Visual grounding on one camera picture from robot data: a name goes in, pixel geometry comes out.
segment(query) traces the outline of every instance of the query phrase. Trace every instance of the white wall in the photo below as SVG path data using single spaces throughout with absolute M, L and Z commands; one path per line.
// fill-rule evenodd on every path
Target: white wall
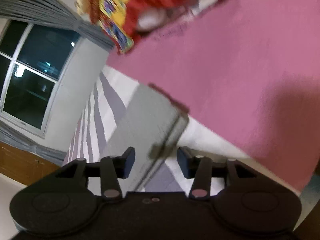
M 75 9 L 74 0 L 62 1 Z M 5 23 L 5 19 L 0 19 L 0 32 Z M 66 72 L 50 111 L 44 139 L 1 117 L 0 120 L 41 145 L 67 151 L 81 112 L 108 57 L 108 52 L 91 41 L 81 39 L 79 42 L 69 64 L 65 66 Z
M 12 197 L 25 186 L 0 173 L 0 240 L 8 240 L 18 231 L 12 221 L 9 204 Z

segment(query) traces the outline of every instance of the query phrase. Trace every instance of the window pane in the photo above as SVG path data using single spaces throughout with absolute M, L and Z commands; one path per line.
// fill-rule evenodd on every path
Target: window pane
M 58 79 L 78 37 L 74 31 L 34 25 L 18 60 Z
M 5 80 L 5 76 L 7 74 L 10 62 L 11 62 L 11 60 L 9 60 L 6 57 L 0 55 L 0 95 L 1 95 L 1 92 L 2 92 L 3 83 L 4 83 L 4 80 Z
M 12 57 L 27 25 L 25 22 L 11 21 L 1 41 L 0 51 Z
M 41 129 L 54 83 L 15 65 L 4 102 L 4 111 Z

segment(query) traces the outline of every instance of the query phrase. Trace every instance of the white window frame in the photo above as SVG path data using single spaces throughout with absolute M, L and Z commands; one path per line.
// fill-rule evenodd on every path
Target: white window frame
M 2 38 L 4 37 L 9 25 L 10 25 L 10 20 L 8 20 L 5 28 L 3 29 L 2 33 L 1 33 L 1 36 L 0 36 L 0 43 L 2 42 Z M 52 109 L 52 105 L 53 105 L 53 101 L 54 101 L 54 98 L 57 94 L 57 91 L 58 91 L 58 88 L 60 87 L 60 83 L 63 79 L 63 76 L 64 76 L 64 73 L 65 73 L 65 70 L 66 70 L 66 66 L 69 64 L 70 62 L 70 59 L 73 57 L 73 54 L 75 53 L 75 51 L 77 50 L 77 47 L 79 46 L 82 38 L 79 37 L 79 39 L 77 40 L 74 48 L 71 50 L 70 54 L 68 55 L 67 57 L 67 60 L 65 61 L 65 64 L 63 65 L 63 68 L 60 72 L 60 76 L 58 78 L 58 80 L 32 68 L 31 66 L 29 65 L 26 65 L 22 62 L 18 62 L 17 59 L 18 59 L 18 56 L 19 56 L 19 53 L 22 49 L 22 46 L 24 44 L 24 42 L 26 41 L 32 27 L 34 26 L 34 24 L 31 24 L 29 23 L 27 25 L 27 27 L 25 28 L 18 44 L 17 44 L 17 47 L 14 51 L 14 54 L 12 57 L 0 52 L 0 55 L 3 56 L 3 57 L 6 57 L 7 59 L 10 59 L 11 62 L 9 64 L 9 67 L 8 67 L 8 71 L 7 71 L 7 74 L 6 74 L 6 77 L 5 77 L 5 80 L 4 80 L 4 84 L 3 84 L 3 88 L 2 88 L 2 92 L 1 92 L 1 98 L 0 98 L 0 117 L 4 118 L 5 120 L 13 123 L 14 125 L 40 137 L 40 138 L 44 138 L 44 135 L 45 135 L 45 132 L 46 132 L 46 128 L 47 128 L 47 124 L 48 124 L 48 120 L 49 120 L 49 116 L 50 116 L 50 111 Z M 13 70 L 15 68 L 15 65 L 21 65 L 23 66 L 25 69 L 51 81 L 54 83 L 54 86 L 52 88 L 52 92 L 51 92 L 51 95 L 49 97 L 49 100 L 48 100 L 48 104 L 47 104 L 47 107 L 46 107 L 46 110 L 44 112 L 44 117 L 43 117 L 43 121 L 42 121 L 42 125 L 41 125 L 41 129 L 39 128 L 36 128 L 20 119 L 18 119 L 17 117 L 14 117 L 13 115 L 7 113 L 4 111 L 4 103 L 5 103 L 5 98 L 6 98 L 6 95 L 7 95 L 7 91 L 8 91 L 8 87 L 9 87 L 9 83 L 10 83 L 10 80 L 11 80 L 11 77 L 12 77 L 12 74 L 13 74 Z

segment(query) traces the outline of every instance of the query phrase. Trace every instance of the pink board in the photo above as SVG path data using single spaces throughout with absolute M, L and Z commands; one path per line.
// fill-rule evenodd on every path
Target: pink board
M 301 190 L 320 156 L 320 0 L 225 0 L 107 64 Z

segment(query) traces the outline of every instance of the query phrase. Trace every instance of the striped bed sheet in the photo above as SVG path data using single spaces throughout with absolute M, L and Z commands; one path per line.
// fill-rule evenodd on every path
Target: striped bed sheet
M 138 87 L 137 81 L 119 71 L 109 66 L 103 68 L 78 121 L 64 164 L 80 157 L 86 158 L 87 162 L 98 162 L 105 156 L 104 149 L 107 142 L 124 117 L 127 106 Z M 188 118 L 188 125 L 178 140 L 177 147 L 187 146 L 194 155 L 205 155 L 217 162 L 223 162 L 227 158 L 239 159 L 295 193 L 300 193 L 239 148 L 191 116 Z M 151 169 L 147 177 L 150 179 L 144 180 L 136 190 L 184 191 L 188 194 L 193 183 L 192 179 L 185 179 L 180 170 L 176 159 L 176 148 L 164 161 L 160 160 L 158 169 Z M 212 178 L 211 195 L 217 194 L 223 187 L 221 178 Z M 99 194 L 99 188 L 100 181 L 96 180 L 91 184 L 89 181 L 89 189 L 95 194 Z

